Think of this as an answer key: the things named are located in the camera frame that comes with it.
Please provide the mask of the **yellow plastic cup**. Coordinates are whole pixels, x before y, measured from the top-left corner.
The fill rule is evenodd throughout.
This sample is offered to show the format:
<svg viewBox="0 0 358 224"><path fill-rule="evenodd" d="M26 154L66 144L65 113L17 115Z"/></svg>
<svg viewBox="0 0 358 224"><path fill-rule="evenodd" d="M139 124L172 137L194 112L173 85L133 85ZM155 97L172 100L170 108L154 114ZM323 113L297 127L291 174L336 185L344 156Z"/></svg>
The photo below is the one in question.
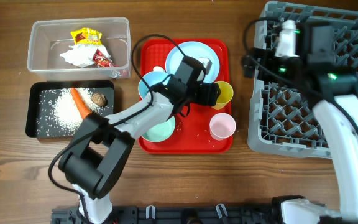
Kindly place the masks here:
<svg viewBox="0 0 358 224"><path fill-rule="evenodd" d="M213 106L214 109L220 110L224 108L233 98L234 90L230 83L225 81L216 81L219 89L221 90L220 95L217 98L216 104Z"/></svg>

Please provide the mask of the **pink plastic cup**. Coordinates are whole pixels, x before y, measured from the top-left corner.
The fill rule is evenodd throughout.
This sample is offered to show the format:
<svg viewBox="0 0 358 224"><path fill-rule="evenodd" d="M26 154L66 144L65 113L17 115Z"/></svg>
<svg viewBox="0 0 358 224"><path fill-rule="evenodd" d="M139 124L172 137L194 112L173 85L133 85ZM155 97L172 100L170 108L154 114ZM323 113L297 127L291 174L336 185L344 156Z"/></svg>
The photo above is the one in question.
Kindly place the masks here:
<svg viewBox="0 0 358 224"><path fill-rule="evenodd" d="M222 141L232 136L236 130L234 118L227 113L214 115L209 122L210 135L217 141Z"/></svg>

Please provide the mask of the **light blue bowl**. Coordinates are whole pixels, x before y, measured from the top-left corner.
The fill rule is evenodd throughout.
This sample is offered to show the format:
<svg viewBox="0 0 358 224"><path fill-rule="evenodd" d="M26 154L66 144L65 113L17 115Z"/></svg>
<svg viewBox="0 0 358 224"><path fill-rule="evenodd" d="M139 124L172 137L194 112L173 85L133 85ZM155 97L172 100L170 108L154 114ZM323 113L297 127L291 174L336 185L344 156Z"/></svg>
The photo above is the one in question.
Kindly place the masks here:
<svg viewBox="0 0 358 224"><path fill-rule="evenodd" d="M151 87L152 85L155 85L160 82L163 82L163 84L167 84L169 77L168 74L165 72L153 71L145 74L143 76L143 79L148 84L148 86ZM146 84L142 80L138 84L138 92L141 99L146 97L149 92L148 88L146 87Z"/></svg>

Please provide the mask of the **green bowl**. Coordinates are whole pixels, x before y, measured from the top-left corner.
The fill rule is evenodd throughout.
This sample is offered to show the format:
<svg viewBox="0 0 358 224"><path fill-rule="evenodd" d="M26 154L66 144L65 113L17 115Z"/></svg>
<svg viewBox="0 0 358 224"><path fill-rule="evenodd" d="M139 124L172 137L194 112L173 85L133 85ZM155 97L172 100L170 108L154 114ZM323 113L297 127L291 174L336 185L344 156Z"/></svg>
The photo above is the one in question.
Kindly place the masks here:
<svg viewBox="0 0 358 224"><path fill-rule="evenodd" d="M174 132L176 126L175 117L150 128L142 137L149 142L162 142L167 140Z"/></svg>

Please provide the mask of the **brown food ball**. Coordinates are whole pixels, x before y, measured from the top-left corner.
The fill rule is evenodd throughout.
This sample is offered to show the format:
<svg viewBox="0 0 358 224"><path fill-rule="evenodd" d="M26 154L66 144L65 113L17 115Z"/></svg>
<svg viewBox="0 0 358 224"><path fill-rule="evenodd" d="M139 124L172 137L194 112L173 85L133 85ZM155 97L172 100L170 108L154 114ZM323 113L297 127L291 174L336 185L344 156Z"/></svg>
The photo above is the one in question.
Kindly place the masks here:
<svg viewBox="0 0 358 224"><path fill-rule="evenodd" d="M91 96L91 101L98 105L99 107L104 107L107 105L107 99L106 97L101 94L101 93L94 93L92 96Z"/></svg>

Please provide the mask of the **orange carrot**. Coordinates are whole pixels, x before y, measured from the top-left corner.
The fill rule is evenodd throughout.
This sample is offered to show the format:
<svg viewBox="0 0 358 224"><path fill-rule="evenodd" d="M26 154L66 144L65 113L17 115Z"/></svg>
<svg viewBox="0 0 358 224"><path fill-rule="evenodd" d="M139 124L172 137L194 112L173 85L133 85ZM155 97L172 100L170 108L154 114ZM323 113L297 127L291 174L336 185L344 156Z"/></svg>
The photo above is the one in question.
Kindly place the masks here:
<svg viewBox="0 0 358 224"><path fill-rule="evenodd" d="M80 113L81 118L85 119L89 114L92 113L92 111L85 104L85 102L83 101L81 95L79 94L76 88L71 88L70 92L75 102L75 105Z"/></svg>

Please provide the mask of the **white napkin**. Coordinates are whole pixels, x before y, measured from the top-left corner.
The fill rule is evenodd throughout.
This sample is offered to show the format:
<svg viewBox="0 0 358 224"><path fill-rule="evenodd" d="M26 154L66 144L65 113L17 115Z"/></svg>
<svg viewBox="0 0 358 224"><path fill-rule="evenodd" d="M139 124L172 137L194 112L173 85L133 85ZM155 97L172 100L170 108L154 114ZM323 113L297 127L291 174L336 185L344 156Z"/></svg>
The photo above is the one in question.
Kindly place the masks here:
<svg viewBox="0 0 358 224"><path fill-rule="evenodd" d="M60 56L76 67L85 68L94 65L93 57L100 51L105 57L111 58L104 45L77 44L70 46L70 50L61 53Z"/></svg>

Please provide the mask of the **red yellow snack wrapper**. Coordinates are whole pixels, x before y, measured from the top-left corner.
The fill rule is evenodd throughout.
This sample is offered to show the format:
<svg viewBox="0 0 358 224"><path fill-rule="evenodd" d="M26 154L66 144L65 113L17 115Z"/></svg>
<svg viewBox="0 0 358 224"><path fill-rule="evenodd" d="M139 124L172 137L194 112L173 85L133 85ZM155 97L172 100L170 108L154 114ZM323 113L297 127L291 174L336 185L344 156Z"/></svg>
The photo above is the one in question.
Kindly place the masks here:
<svg viewBox="0 0 358 224"><path fill-rule="evenodd" d="M101 45L102 44L101 42L102 33L88 27L71 31L70 34L73 37L75 45L78 44Z"/></svg>

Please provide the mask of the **white rice pile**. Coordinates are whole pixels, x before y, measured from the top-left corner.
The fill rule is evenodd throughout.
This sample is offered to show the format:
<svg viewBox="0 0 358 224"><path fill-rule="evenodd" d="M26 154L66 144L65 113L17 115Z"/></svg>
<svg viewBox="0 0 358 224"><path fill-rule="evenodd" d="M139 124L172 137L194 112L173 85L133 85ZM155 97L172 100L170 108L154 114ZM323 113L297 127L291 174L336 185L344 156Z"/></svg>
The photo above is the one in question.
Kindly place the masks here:
<svg viewBox="0 0 358 224"><path fill-rule="evenodd" d="M42 90L37 106L38 138L72 136L82 122L69 88Z"/></svg>

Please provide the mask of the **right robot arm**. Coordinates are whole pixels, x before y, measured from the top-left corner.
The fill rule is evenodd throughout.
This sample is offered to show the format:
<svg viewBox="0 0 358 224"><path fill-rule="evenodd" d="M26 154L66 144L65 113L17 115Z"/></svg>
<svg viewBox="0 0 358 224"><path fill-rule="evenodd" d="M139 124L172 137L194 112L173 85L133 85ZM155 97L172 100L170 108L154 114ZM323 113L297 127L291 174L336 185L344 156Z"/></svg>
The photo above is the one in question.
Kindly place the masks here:
<svg viewBox="0 0 358 224"><path fill-rule="evenodd" d="M340 209L330 210L300 196L273 200L279 223L358 223L358 76L334 63L329 22L280 23L275 50L246 48L244 73L260 70L296 88L313 110L331 151Z"/></svg>

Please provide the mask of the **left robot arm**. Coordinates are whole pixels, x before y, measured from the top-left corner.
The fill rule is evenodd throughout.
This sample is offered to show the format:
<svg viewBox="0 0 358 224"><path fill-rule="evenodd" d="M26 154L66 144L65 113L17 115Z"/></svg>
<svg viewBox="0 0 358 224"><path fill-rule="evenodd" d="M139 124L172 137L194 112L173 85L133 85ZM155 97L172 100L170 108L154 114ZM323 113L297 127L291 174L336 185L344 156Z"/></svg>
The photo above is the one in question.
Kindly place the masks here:
<svg viewBox="0 0 358 224"><path fill-rule="evenodd" d="M206 83L206 68L185 56L177 71L148 88L130 108L102 117L85 116L73 140L57 156L58 168L78 194L85 223L103 223L112 212L109 193L120 178L134 143L152 127L181 114L192 103L214 106L221 90Z"/></svg>

